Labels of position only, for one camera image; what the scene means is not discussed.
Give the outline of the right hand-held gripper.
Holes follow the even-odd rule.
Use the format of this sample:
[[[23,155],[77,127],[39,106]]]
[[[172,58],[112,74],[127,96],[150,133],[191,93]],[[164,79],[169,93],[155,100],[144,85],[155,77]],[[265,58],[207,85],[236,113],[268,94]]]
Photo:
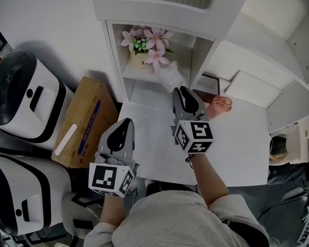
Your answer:
[[[173,137],[185,154],[206,153],[213,143],[209,118],[201,98],[186,86],[172,93],[175,114]]]

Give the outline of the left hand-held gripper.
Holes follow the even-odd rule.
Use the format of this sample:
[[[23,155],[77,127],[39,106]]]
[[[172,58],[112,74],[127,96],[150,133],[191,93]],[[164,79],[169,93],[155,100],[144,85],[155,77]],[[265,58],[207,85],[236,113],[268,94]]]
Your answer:
[[[123,198],[132,184],[139,166],[132,158],[135,127],[125,118],[105,131],[89,166],[88,188],[100,195]]]

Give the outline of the white cleaning cloth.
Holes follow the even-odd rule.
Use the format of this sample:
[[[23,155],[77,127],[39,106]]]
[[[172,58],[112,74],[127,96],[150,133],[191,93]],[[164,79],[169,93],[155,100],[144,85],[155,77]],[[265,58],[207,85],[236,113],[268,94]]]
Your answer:
[[[178,70],[177,61],[173,61],[165,67],[156,69],[154,74],[169,93],[172,93],[175,88],[186,86],[186,80]]]

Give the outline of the person's right forearm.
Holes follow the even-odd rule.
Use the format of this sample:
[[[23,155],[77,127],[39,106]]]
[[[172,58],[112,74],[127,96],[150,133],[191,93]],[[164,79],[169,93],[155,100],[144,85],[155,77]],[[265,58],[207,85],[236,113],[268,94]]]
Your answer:
[[[227,186],[217,174],[205,154],[195,154],[191,157],[198,187],[208,209],[219,198],[227,196]]]

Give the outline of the person's left forearm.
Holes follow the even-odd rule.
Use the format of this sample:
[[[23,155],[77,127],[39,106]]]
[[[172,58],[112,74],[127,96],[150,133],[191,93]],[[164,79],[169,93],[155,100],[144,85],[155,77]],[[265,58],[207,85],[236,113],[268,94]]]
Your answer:
[[[119,227],[125,217],[124,198],[105,196],[100,222]]]

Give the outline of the white desk with shelves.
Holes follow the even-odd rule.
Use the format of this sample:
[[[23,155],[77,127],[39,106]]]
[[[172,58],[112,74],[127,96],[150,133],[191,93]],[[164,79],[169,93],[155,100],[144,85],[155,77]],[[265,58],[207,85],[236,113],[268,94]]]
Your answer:
[[[171,95],[151,70],[134,68],[121,46],[122,31],[148,25],[100,23],[122,91],[119,116],[135,124],[138,175],[195,184],[172,135]],[[264,185],[270,134],[309,116],[309,0],[246,0],[222,41],[166,30],[174,32],[168,57],[186,85],[193,89],[207,74],[233,100],[232,111],[210,123],[210,162],[228,186]]]

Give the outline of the dark brown box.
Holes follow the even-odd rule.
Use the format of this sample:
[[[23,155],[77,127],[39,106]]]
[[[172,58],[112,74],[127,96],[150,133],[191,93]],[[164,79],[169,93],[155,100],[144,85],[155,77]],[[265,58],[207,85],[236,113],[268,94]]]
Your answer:
[[[220,95],[219,79],[207,74],[201,75],[193,91],[201,98],[204,103],[211,103],[214,97]]]

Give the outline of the pink cup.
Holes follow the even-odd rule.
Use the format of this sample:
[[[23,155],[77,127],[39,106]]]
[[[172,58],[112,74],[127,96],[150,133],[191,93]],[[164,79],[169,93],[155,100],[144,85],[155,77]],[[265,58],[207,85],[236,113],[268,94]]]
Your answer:
[[[232,109],[232,100],[225,96],[216,96],[206,108],[206,114],[209,120],[218,117],[221,114],[228,113]]]

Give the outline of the brown cardboard box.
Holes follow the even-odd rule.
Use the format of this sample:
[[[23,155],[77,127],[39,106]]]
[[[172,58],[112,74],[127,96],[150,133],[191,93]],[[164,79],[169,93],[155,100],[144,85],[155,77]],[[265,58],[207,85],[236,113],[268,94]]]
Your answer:
[[[51,159],[67,168],[88,168],[95,161],[102,134],[117,119],[118,110],[105,83],[83,77],[64,116]],[[58,144],[74,123],[77,130],[60,155],[54,155]]]

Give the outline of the white flat strip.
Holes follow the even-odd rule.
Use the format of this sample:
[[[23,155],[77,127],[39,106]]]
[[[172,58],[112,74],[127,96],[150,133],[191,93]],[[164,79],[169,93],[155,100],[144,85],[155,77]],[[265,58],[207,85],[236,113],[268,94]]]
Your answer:
[[[77,130],[77,125],[72,124],[71,127],[69,128],[69,130],[67,131],[67,133],[64,135],[61,142],[58,144],[57,148],[55,149],[54,155],[56,155],[56,156],[60,155],[60,153],[62,152],[62,150],[64,149],[64,147],[66,146],[68,141],[71,139],[71,137],[73,136],[73,134],[76,130]]]

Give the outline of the potted pink flowers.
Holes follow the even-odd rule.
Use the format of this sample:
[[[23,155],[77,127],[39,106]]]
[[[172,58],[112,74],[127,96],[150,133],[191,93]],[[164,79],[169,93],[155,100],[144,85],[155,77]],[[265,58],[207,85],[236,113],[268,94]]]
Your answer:
[[[174,32],[162,28],[141,26],[122,31],[122,47],[128,47],[130,63],[137,69],[152,68],[158,70],[170,61],[166,53],[172,53],[169,40]]]

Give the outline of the grey chair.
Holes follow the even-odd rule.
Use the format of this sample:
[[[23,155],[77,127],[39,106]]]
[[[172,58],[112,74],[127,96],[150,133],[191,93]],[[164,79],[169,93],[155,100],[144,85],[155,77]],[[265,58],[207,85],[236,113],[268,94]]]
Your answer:
[[[62,222],[64,229],[72,236],[85,239],[99,223],[101,212],[102,206],[97,200],[91,201],[73,192],[67,192],[63,196]]]

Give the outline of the person's grey shirt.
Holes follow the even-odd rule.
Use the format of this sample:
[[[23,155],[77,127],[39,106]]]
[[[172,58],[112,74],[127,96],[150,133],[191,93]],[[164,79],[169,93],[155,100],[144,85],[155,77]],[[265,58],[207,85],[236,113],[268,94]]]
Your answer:
[[[269,236],[241,195],[207,207],[193,191],[161,191],[138,200],[119,225],[100,222],[83,247],[269,247]]]

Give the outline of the white and black appliance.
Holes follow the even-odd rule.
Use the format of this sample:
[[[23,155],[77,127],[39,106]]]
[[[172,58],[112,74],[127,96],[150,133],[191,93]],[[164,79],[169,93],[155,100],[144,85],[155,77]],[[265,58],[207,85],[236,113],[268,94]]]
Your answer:
[[[30,52],[0,62],[0,130],[53,150],[73,92]]]
[[[67,170],[53,160],[0,154],[0,230],[20,236],[62,222]]]

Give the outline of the wooden chair patterned cushion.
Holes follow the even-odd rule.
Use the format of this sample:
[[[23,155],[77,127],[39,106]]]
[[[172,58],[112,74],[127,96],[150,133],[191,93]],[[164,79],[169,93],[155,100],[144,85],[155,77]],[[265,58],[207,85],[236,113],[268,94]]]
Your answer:
[[[286,137],[274,136],[270,141],[269,165],[280,166],[289,162]]]

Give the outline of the white louvered cabinet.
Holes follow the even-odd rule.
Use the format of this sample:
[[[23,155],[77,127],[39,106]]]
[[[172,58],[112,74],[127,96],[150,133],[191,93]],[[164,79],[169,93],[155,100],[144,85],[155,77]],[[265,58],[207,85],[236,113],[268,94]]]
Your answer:
[[[96,18],[224,40],[246,0],[92,0]]]

